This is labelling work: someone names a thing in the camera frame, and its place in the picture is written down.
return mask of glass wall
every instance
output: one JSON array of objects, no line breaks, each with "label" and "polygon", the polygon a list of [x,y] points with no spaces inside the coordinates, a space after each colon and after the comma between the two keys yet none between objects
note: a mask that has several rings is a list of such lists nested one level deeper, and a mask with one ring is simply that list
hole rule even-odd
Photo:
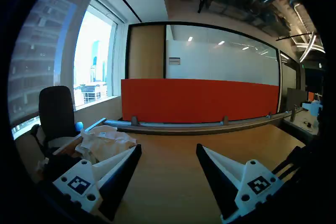
[{"label": "glass wall", "polygon": [[259,41],[185,25],[167,25],[166,37],[166,78],[279,85],[277,51]]}]

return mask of black office chair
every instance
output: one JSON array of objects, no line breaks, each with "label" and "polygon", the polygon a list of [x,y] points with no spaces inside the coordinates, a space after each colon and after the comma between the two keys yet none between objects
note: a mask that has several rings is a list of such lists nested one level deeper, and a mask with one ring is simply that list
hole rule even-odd
[{"label": "black office chair", "polygon": [[83,127],[81,122],[75,124],[71,93],[65,86],[47,87],[40,92],[39,118],[41,126],[34,125],[30,133],[46,157],[57,149],[49,148],[49,141],[60,137],[74,137]]}]

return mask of white cloth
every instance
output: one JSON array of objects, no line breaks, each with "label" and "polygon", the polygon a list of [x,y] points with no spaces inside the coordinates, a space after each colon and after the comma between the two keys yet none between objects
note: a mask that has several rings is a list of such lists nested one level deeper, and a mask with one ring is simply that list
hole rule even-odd
[{"label": "white cloth", "polygon": [[89,132],[81,130],[83,141],[76,146],[76,151],[82,153],[85,159],[92,163],[92,154],[99,162],[113,157],[135,145],[137,142],[124,132],[116,128],[103,125],[91,129]]}]

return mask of wooden desk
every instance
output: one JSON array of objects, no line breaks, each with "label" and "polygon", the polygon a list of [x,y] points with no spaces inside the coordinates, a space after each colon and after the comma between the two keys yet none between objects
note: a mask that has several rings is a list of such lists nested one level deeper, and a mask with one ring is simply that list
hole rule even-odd
[{"label": "wooden desk", "polygon": [[272,170],[304,144],[273,125],[201,136],[129,134],[142,156],[114,223],[221,223],[220,211],[196,156],[196,144],[240,163],[257,159]]}]

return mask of blue object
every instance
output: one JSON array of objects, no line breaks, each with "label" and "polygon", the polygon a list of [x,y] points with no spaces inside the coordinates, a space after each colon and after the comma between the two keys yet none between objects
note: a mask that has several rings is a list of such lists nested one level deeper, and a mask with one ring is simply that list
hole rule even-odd
[{"label": "blue object", "polygon": [[82,128],[84,128],[84,125],[81,121],[79,121],[75,124],[75,129],[76,129],[77,132],[81,131]]}]

